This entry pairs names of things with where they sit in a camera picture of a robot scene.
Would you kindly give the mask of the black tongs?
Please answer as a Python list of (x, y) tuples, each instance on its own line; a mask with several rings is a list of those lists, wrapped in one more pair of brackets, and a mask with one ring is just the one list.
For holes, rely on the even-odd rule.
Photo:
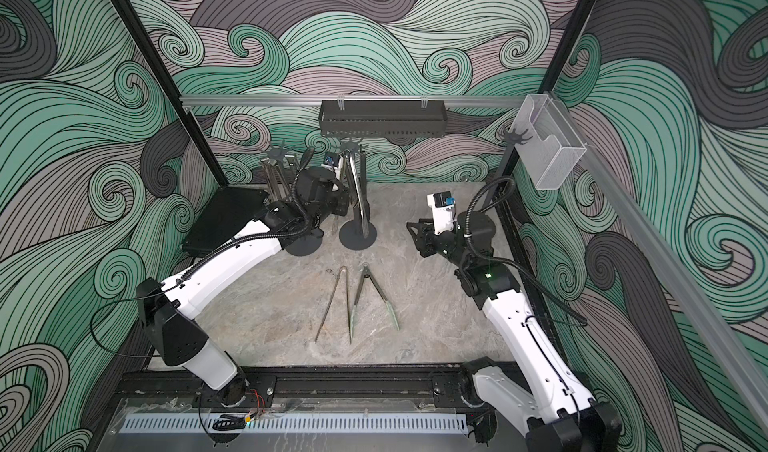
[(363, 147), (360, 148), (359, 154), (359, 205), (361, 213), (361, 231), (364, 238), (368, 238), (370, 233), (370, 211), (369, 203), (367, 199), (367, 155)]

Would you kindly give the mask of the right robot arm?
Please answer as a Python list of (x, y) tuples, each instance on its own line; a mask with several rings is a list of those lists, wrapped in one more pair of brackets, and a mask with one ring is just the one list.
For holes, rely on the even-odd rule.
[(623, 431), (618, 411), (598, 401), (562, 359), (517, 278), (536, 289), (541, 284), (494, 254), (495, 224), (479, 204), (494, 187), (483, 186), (462, 214), (449, 192), (430, 194), (431, 218), (406, 225), (422, 257), (439, 255), (455, 266), (462, 290), (502, 336), (525, 379), (519, 384), (487, 358), (471, 361), (463, 367), (465, 400), (503, 416), (530, 451), (615, 451)]

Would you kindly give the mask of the grey utensil stand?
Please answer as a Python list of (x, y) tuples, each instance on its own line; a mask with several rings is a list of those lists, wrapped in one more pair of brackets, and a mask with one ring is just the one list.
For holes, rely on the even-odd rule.
[(345, 248), (362, 251), (371, 247), (377, 240), (377, 229), (370, 221), (367, 155), (362, 140), (353, 138), (341, 141), (341, 152), (345, 159), (353, 218), (341, 227), (338, 236)]
[(500, 177), (508, 176), (510, 174), (511, 170), (519, 160), (516, 146), (525, 144), (531, 137), (532, 132), (529, 127), (510, 125), (505, 129), (503, 133), (505, 151), (496, 171), (491, 178), (487, 180), (488, 184)]
[[(299, 160), (295, 152), (276, 145), (261, 160), (265, 173), (267, 189), (273, 201), (291, 200), (292, 181), (299, 172)], [(295, 239), (285, 250), (293, 256), (305, 257), (316, 252), (322, 244), (322, 234), (314, 230)]]

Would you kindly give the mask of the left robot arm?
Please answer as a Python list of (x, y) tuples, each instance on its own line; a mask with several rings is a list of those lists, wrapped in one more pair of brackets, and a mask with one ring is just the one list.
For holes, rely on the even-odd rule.
[(304, 257), (317, 251), (324, 236), (322, 222), (348, 210), (349, 191), (342, 174), (340, 165), (302, 170), (290, 198), (267, 205), (200, 262), (137, 287), (140, 323), (164, 364), (192, 373), (222, 406), (240, 405), (249, 382), (242, 368), (197, 324), (197, 316), (228, 286), (272, 256), (287, 252)]

